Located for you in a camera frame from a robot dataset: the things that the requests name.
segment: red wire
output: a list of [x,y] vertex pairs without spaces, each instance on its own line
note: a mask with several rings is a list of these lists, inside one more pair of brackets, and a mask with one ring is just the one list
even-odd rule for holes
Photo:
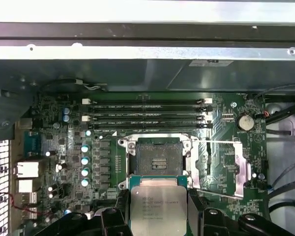
[[38,212],[38,211],[30,210],[30,209],[28,209],[28,208],[22,208],[22,207],[16,206],[16,205],[14,204],[14,196],[13,196],[13,194],[11,194],[11,193],[6,193],[6,192],[0,192],[0,195],[1,195],[1,194],[3,194],[3,195],[9,195],[9,197],[10,197],[10,199],[11,199],[11,206],[12,206],[13,208],[15,208],[15,209],[23,210],[23,211],[30,212],[30,213],[35,213],[35,214],[37,214],[37,215],[48,215],[48,214],[49,214],[49,212],[47,212],[47,213],[42,213],[42,212]]
[[265,117],[269,117],[270,116],[270,113],[267,112],[267,111],[264,111],[264,115],[265,115]]

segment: label sticker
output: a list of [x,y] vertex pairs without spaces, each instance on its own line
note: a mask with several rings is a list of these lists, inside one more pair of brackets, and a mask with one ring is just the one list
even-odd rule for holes
[[193,60],[189,66],[228,66],[233,60]]

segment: cable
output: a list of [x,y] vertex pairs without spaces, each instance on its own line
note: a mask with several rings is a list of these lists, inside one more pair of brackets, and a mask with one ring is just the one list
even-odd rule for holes
[[295,84],[281,85],[281,86],[266,89],[264,91],[259,92],[256,96],[254,96],[254,100],[256,100],[257,98],[263,96],[264,94],[266,94],[268,92],[272,92],[272,91],[279,90],[279,89],[292,88],[292,87],[295,87]]
[[294,189],[295,189],[295,181],[285,184],[285,185],[275,189],[273,192],[269,193],[267,197],[269,199],[271,199],[271,198],[274,198],[282,193],[286,193],[286,192],[294,190]]
[[295,115],[295,104],[288,108],[285,108],[284,110],[281,110],[280,112],[272,114],[270,117],[265,119],[265,123],[266,125],[276,123],[290,117],[291,115]]
[[275,185],[280,181],[281,178],[283,178],[288,172],[290,172],[291,170],[295,169],[295,163],[290,165],[288,168],[286,168],[280,175],[278,178],[276,178],[276,180],[273,182],[273,184],[271,185],[272,188],[275,187]]
[[266,129],[267,134],[275,134],[275,135],[287,135],[291,136],[292,132],[288,130],[273,130],[273,129]]
[[30,213],[35,213],[37,215],[48,215],[49,212],[47,213],[42,213],[42,212],[38,212],[38,211],[33,211],[33,210],[30,210],[28,208],[22,208],[22,207],[19,207],[19,206],[16,206],[14,204],[14,196],[13,194],[11,193],[7,193],[7,192],[0,192],[0,195],[9,195],[10,199],[11,199],[11,207],[15,208],[15,209],[18,209],[18,210],[23,210],[23,211],[26,211],[26,212],[30,212]]
[[295,189],[295,181],[285,184],[282,187],[279,187],[278,189],[274,190],[273,192],[269,193],[267,196],[264,197],[264,207],[265,207],[265,218],[269,221],[271,221],[270,211],[269,211],[269,200],[271,198],[274,198],[282,193],[286,193],[288,191]]
[[281,207],[295,207],[295,200],[274,204],[269,207],[269,211],[273,212],[274,210],[279,209]]
[[273,130],[273,129],[266,129],[266,132],[267,132],[268,134],[292,136],[292,131],[288,131],[288,130]]
[[76,79],[76,78],[66,78],[66,79],[57,79],[57,80],[51,80],[43,84],[39,90],[43,91],[45,90],[46,87],[50,85],[63,85],[63,84],[77,84],[77,85],[83,85],[85,88],[88,90],[96,90],[96,89],[102,89],[104,90],[101,85],[106,85],[106,84],[98,84],[98,83],[90,83],[90,82],[85,82],[81,79]]

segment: motherboard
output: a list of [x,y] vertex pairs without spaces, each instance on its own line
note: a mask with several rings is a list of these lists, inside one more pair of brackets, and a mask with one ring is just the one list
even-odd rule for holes
[[92,215],[114,206],[132,176],[150,175],[187,176],[234,220],[263,215],[263,107],[246,93],[41,94],[24,131],[25,159],[44,163],[31,205],[41,214],[31,217],[46,227],[68,212]]

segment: silver metal bracket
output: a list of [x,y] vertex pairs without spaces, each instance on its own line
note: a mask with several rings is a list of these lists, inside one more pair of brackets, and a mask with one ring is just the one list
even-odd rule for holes
[[[191,188],[200,189],[199,170],[196,168],[196,162],[199,160],[199,144],[200,143],[217,143],[217,144],[233,144],[235,149],[235,163],[239,166],[239,173],[236,175],[236,190],[234,196],[243,198],[244,184],[251,180],[251,165],[243,157],[242,143],[235,141],[214,141],[200,140],[196,136],[190,136],[182,133],[159,133],[159,134],[133,134],[118,140],[118,144],[126,149],[126,171],[129,175],[129,155],[135,155],[136,142],[139,138],[179,138],[182,142],[182,155],[186,157],[186,171],[192,179]],[[126,180],[126,188],[128,188],[128,177]]]

